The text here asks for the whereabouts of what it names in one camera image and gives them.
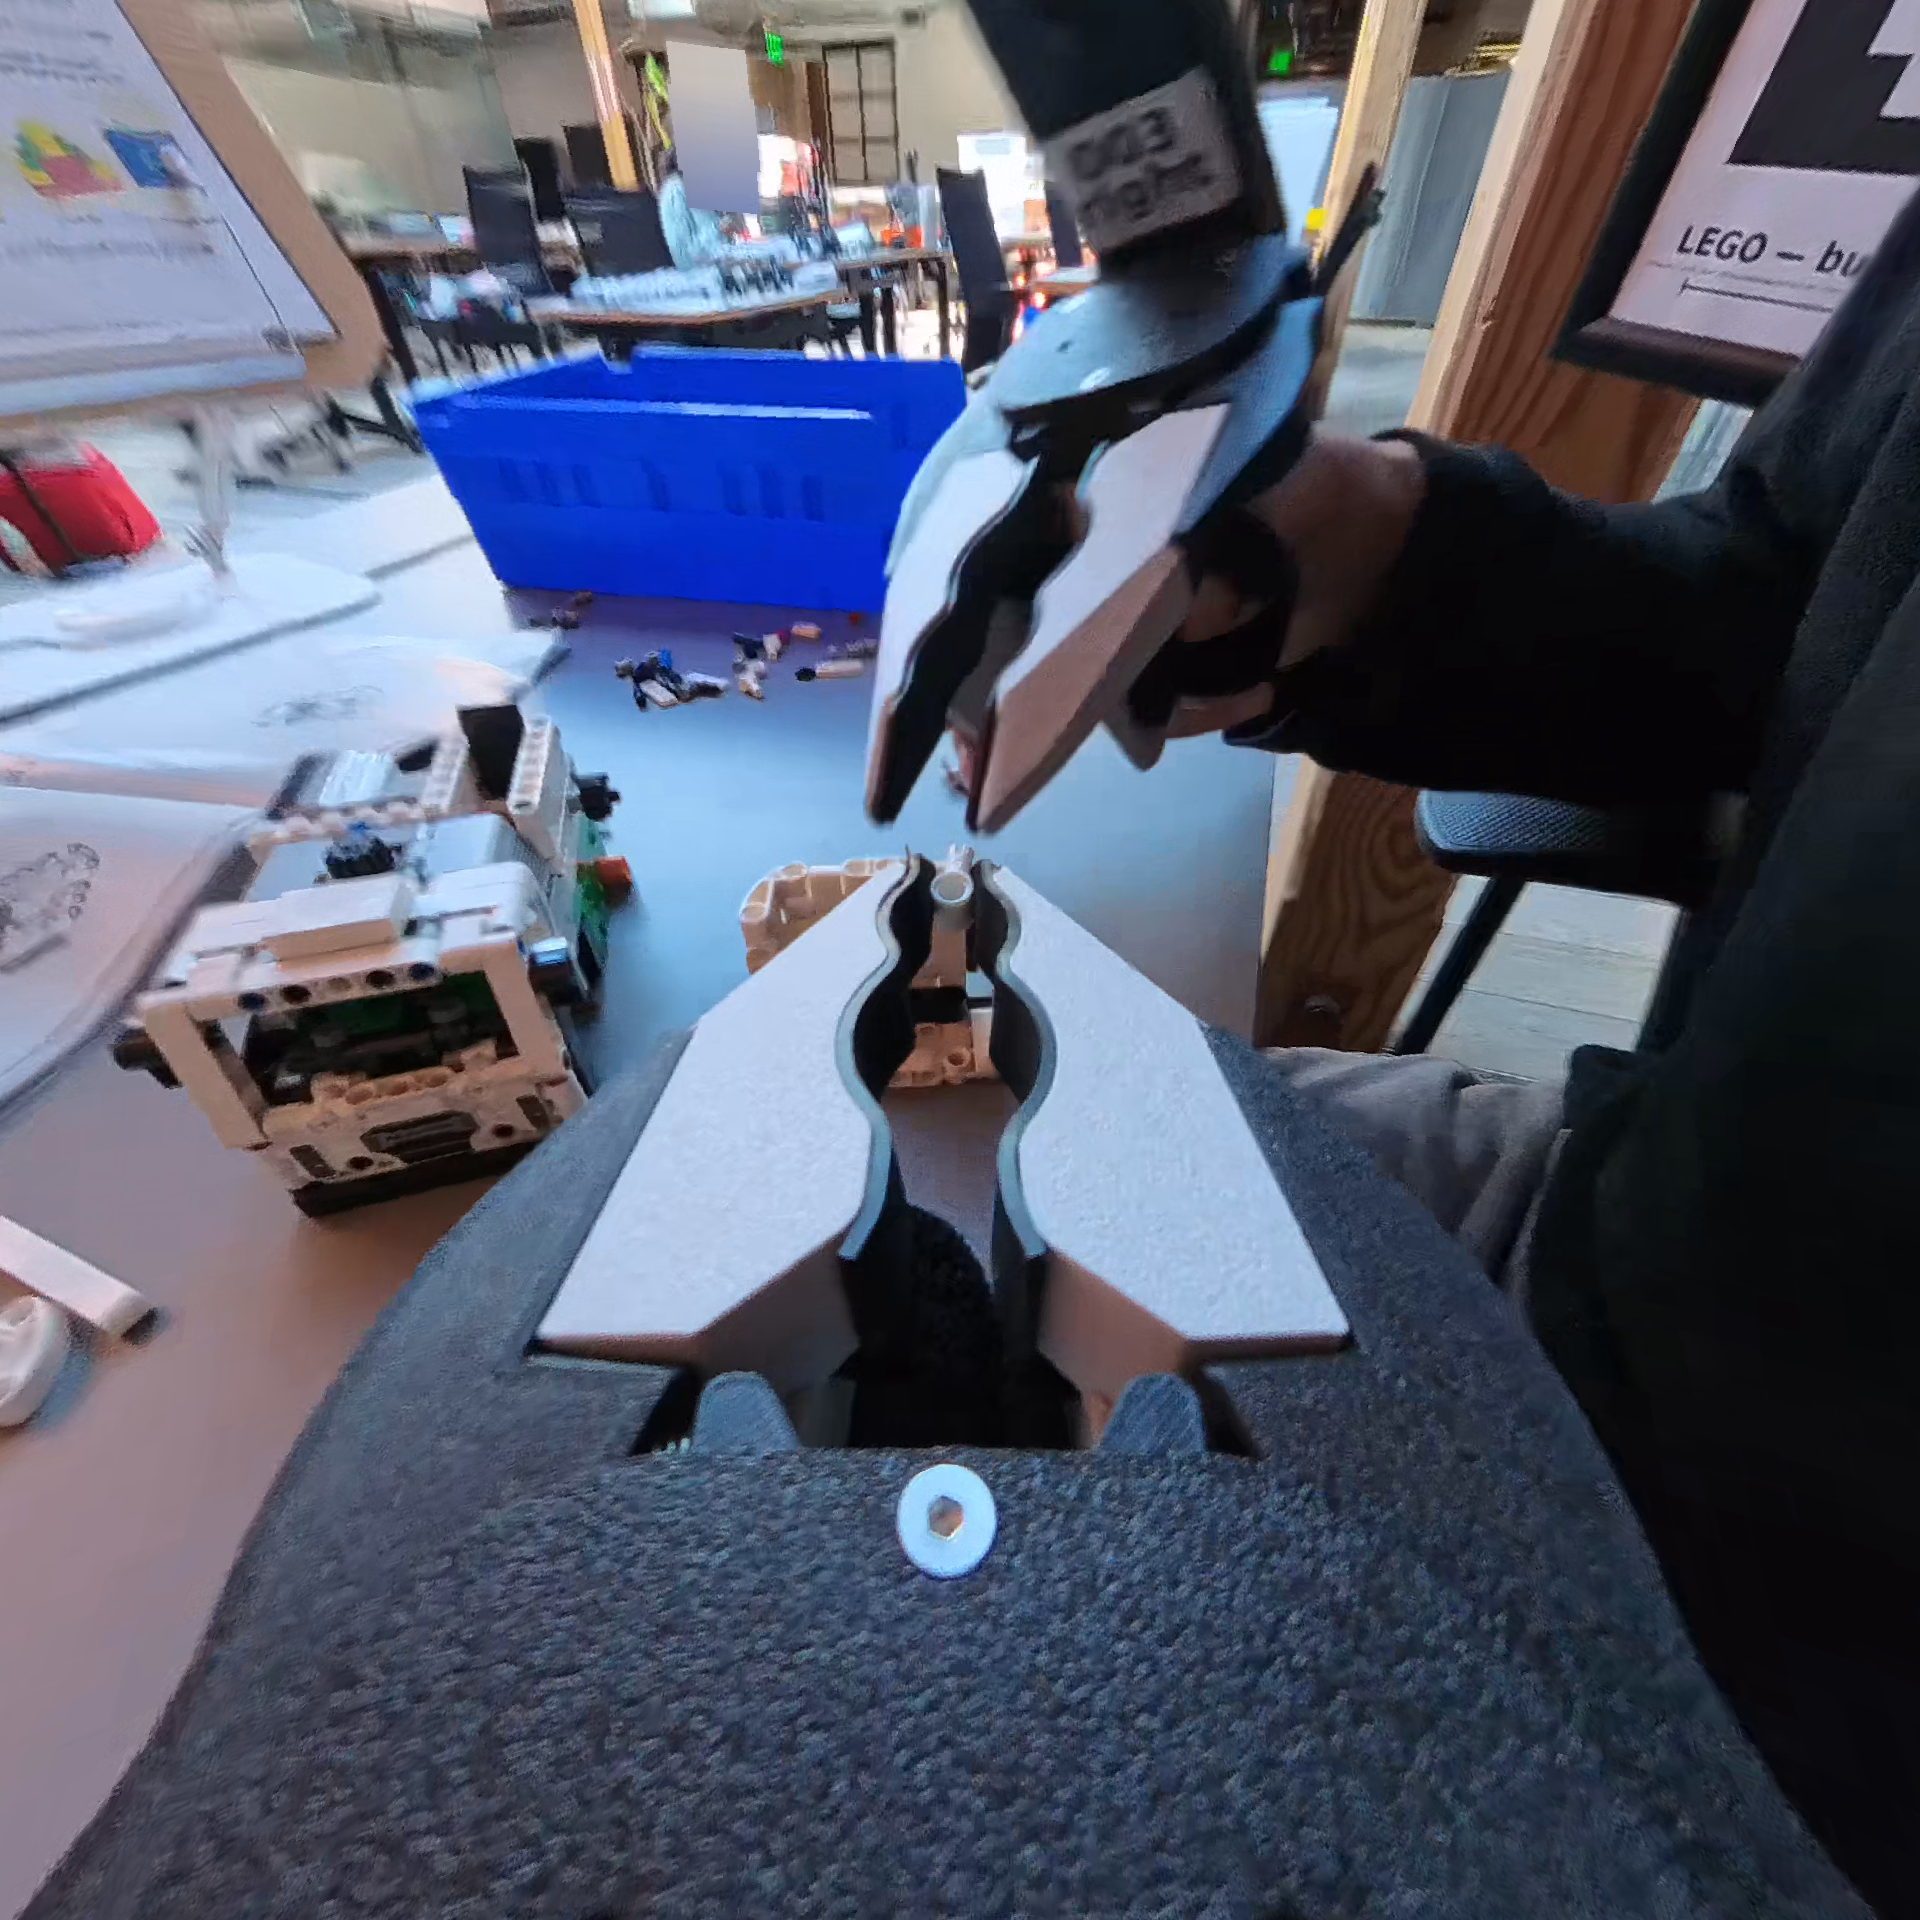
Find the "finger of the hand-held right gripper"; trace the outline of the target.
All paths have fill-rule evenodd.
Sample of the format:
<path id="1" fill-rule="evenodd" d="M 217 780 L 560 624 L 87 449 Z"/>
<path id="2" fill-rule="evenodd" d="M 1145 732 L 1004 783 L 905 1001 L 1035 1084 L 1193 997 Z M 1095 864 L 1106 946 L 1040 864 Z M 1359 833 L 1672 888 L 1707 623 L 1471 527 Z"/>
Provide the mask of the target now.
<path id="1" fill-rule="evenodd" d="M 873 666 L 873 824 L 900 815 L 953 722 L 974 743 L 970 826 L 1008 826 L 1073 753 L 1086 645 L 1042 600 L 1081 543 L 1088 456 L 1088 433 L 1030 433 L 921 469 L 931 491 L 900 519 Z"/>
<path id="2" fill-rule="evenodd" d="M 974 833 L 1006 827 L 1095 729 L 1139 770 L 1162 759 L 1167 727 L 1130 719 L 1128 697 L 1193 604 L 1177 528 L 1231 409 L 1216 400 L 1164 415 L 1095 458 L 1075 495 L 1083 538 L 1046 579 L 1024 642 L 990 687 Z"/>

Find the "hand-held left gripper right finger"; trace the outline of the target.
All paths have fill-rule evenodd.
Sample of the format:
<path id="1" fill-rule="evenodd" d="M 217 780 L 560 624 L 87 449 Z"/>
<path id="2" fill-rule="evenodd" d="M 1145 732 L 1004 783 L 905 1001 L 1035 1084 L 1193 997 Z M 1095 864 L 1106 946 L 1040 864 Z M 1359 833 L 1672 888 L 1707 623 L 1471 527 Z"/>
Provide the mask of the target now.
<path id="1" fill-rule="evenodd" d="M 1008 866 L 976 868 L 1011 1348 L 1083 1399 L 1226 1361 L 1337 1353 L 1353 1330 L 1210 1031 Z"/>

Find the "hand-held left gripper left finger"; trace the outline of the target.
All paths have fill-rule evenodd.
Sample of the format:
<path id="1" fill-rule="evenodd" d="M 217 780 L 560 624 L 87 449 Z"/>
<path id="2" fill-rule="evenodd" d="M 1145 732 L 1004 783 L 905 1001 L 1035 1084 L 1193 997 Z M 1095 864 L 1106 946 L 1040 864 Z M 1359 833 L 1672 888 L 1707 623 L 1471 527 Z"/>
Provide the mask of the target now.
<path id="1" fill-rule="evenodd" d="M 809 1397 L 880 1337 L 883 1100 L 918 1040 L 918 859 L 879 871 L 692 1029 L 537 1327 L 563 1359 Z"/>

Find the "white lego beam assembly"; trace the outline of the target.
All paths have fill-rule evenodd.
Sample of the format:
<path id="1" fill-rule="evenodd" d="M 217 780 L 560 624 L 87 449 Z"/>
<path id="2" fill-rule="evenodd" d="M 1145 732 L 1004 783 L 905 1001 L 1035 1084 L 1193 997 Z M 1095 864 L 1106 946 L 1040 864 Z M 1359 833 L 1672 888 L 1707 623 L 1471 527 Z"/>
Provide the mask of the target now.
<path id="1" fill-rule="evenodd" d="M 738 912 L 748 971 L 768 965 L 888 864 L 888 858 L 850 858 L 840 866 L 791 861 L 768 874 Z M 914 1049 L 896 1069 L 892 1090 L 961 1089 L 999 1076 L 993 1064 L 993 995 L 971 986 L 971 940 L 966 981 L 936 977 L 927 957 L 911 984 L 907 1003 Z"/>

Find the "person's right forearm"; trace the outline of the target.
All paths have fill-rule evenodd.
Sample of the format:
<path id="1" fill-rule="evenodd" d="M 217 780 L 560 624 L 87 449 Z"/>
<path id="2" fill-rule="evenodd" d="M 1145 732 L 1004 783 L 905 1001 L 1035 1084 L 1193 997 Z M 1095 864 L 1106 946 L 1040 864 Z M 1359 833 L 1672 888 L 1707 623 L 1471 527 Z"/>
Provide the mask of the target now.
<path id="1" fill-rule="evenodd" d="M 1822 540 L 1776 449 L 1606 506 L 1420 434 L 1427 495 L 1383 596 L 1233 746 L 1420 789 L 1678 802 L 1753 784 Z"/>

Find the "pile of small lego parts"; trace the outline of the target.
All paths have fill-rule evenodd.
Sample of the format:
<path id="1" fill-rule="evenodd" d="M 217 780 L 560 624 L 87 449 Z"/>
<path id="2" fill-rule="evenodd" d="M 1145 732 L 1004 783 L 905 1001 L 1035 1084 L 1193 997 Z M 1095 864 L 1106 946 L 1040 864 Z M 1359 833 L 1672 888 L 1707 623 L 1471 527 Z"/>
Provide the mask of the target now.
<path id="1" fill-rule="evenodd" d="M 880 612 L 610 596 L 610 677 L 646 715 L 722 701 L 768 704 L 782 689 L 873 681 Z"/>

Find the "white green lego truck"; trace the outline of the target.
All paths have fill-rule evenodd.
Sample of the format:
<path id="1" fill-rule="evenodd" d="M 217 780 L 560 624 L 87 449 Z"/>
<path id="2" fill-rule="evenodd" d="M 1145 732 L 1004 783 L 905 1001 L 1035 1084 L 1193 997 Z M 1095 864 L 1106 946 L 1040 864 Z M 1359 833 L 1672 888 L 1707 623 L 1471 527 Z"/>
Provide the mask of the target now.
<path id="1" fill-rule="evenodd" d="M 634 897 L 618 791 L 521 704 L 305 759 L 112 1037 L 306 1216 L 515 1165 L 593 1092 L 576 1020 Z"/>

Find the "white straight lego liftarm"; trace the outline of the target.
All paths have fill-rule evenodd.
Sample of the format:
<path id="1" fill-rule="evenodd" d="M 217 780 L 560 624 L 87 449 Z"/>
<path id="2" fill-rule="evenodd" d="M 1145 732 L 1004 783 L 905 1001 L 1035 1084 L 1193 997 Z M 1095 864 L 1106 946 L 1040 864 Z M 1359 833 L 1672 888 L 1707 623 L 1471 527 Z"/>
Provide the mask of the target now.
<path id="1" fill-rule="evenodd" d="M 3 1276 L 106 1337 L 135 1337 L 156 1306 L 100 1267 L 3 1216 Z"/>

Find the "white rounded lego liftarm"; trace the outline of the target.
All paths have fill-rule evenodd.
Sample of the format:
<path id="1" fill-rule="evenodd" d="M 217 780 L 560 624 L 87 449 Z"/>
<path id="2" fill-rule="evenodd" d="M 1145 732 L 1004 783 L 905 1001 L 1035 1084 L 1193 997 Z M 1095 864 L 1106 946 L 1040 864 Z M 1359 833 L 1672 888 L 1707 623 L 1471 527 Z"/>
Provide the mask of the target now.
<path id="1" fill-rule="evenodd" d="M 68 1353 L 68 1321 L 59 1306 L 33 1293 L 6 1303 L 3 1431 L 14 1431 L 40 1415 L 57 1387 Z"/>

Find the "person's right hand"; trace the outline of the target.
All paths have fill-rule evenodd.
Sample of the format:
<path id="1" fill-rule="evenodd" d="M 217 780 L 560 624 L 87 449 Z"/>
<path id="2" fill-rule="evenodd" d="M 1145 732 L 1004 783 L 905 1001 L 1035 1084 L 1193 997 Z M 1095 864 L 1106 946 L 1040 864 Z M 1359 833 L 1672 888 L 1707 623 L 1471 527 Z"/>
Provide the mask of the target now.
<path id="1" fill-rule="evenodd" d="M 1270 735 L 1300 667 L 1377 611 L 1424 495 L 1418 440 L 1314 436 L 1183 556 L 1176 631 L 1122 699 L 1130 746 L 1153 762 L 1177 737 Z"/>

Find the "person's leg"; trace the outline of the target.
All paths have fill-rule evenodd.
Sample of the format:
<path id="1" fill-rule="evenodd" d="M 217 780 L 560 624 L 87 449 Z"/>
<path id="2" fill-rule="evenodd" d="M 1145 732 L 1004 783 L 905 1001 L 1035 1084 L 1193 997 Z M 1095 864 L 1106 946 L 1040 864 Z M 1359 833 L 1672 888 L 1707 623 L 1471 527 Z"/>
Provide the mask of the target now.
<path id="1" fill-rule="evenodd" d="M 1266 1061 L 1505 1290 L 1564 1133 L 1566 1092 L 1432 1055 L 1274 1047 Z"/>

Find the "blue plastic bin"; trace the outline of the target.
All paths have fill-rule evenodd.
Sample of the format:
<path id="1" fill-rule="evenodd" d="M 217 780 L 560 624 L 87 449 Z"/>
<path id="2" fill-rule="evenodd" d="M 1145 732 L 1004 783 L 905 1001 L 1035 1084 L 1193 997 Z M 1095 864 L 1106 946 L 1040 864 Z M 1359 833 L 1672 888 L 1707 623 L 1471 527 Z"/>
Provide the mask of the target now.
<path id="1" fill-rule="evenodd" d="M 967 400 L 950 360 L 647 348 L 419 397 L 416 433 L 505 587 L 875 615 Z"/>

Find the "background work desks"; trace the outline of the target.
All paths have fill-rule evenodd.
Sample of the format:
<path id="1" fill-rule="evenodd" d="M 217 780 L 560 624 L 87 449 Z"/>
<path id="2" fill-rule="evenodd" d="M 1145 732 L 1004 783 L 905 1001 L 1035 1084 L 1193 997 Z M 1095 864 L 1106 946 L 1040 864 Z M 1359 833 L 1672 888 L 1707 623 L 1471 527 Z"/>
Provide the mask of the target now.
<path id="1" fill-rule="evenodd" d="M 914 276 L 932 285 L 932 355 L 984 378 L 1049 298 L 1090 285 L 1048 236 L 1018 247 L 998 234 L 980 173 L 943 171 L 907 188 L 907 225 L 875 228 L 838 208 L 811 153 L 785 160 L 788 193 L 754 232 L 744 215 L 695 208 L 674 155 L 655 188 L 600 185 L 560 202 L 563 239 L 544 236 L 536 181 L 465 171 L 465 225 L 416 221 L 345 239 L 386 331 L 391 361 L 416 380 L 416 343 L 441 371 L 460 352 L 548 356 L 593 343 L 610 361 L 646 345 L 824 348 L 900 356 L 900 305 Z"/>

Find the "black office chair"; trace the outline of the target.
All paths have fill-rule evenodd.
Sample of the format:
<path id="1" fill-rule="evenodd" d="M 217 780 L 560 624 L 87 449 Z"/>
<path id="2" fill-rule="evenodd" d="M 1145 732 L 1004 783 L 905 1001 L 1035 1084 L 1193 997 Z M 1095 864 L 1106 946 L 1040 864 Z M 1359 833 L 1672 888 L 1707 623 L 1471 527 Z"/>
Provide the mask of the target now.
<path id="1" fill-rule="evenodd" d="M 1657 900 L 1690 917 L 1713 897 L 1743 816 L 1739 795 L 1606 809 L 1496 794 L 1420 794 L 1412 827 L 1430 861 L 1451 879 L 1476 879 L 1482 890 L 1402 1023 L 1394 1052 L 1430 1049 L 1530 884 Z"/>

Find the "person's torso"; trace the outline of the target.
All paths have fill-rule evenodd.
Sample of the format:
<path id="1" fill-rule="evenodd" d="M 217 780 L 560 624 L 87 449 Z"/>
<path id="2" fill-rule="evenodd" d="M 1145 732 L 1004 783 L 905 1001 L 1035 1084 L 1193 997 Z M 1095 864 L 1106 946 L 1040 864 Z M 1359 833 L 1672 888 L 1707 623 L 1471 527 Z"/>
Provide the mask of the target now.
<path id="1" fill-rule="evenodd" d="M 1592 1124 L 1531 1311 L 1700 1663 L 1880 1915 L 1916 1915 L 1916 202 L 1715 506 L 1811 591 L 1667 1042 Z"/>

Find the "white stand base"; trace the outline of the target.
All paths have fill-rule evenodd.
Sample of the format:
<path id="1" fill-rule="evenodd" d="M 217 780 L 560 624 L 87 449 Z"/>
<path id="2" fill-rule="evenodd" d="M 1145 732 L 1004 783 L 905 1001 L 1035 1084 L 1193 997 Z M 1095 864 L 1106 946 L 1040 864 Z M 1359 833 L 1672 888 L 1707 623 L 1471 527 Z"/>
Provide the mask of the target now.
<path id="1" fill-rule="evenodd" d="M 122 568 L 86 581 L 41 583 L 3 611 L 3 649 L 87 653 L 119 645 L 200 635 L 241 620 L 263 634 L 268 618 L 338 618 L 378 604 L 369 577 L 291 556 L 241 556 L 224 568 Z"/>

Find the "wooden clipboard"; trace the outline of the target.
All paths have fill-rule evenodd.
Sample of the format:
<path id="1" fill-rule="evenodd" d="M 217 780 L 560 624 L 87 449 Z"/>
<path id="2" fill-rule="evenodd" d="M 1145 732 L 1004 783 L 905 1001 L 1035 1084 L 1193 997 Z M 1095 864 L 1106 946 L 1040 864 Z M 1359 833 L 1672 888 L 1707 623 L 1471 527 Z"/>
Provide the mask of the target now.
<path id="1" fill-rule="evenodd" d="M 374 295 L 190 8 L 122 2 L 119 9 L 275 247 L 328 313 L 329 339 L 305 343 L 302 384 L 348 392 L 385 376 L 390 348 Z"/>

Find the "red bag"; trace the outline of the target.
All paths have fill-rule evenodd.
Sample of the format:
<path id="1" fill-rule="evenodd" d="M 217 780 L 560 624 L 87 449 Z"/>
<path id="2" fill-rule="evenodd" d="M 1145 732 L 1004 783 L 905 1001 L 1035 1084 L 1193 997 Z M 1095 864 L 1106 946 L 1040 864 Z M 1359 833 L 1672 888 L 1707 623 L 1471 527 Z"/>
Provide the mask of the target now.
<path id="1" fill-rule="evenodd" d="M 87 443 L 3 450 L 3 565 L 23 579 L 138 560 L 160 523 L 126 476 Z"/>

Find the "printed instruction sheet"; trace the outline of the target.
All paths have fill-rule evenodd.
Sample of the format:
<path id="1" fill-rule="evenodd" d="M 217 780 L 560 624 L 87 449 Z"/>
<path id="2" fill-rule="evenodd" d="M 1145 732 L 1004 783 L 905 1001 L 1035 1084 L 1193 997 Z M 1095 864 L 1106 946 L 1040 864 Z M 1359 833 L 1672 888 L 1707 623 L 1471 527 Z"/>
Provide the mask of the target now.
<path id="1" fill-rule="evenodd" d="M 122 5 L 3 5 L 8 411 L 286 378 L 337 335 Z"/>

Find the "framed wall sign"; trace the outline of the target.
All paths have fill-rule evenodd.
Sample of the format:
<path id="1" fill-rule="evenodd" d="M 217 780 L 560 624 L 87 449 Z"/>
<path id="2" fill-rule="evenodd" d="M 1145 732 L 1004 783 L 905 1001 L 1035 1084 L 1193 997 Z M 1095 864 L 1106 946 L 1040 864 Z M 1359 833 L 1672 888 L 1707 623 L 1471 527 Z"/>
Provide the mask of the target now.
<path id="1" fill-rule="evenodd" d="M 1753 409 L 1916 179 L 1916 2 L 1695 5 L 1553 360 Z"/>

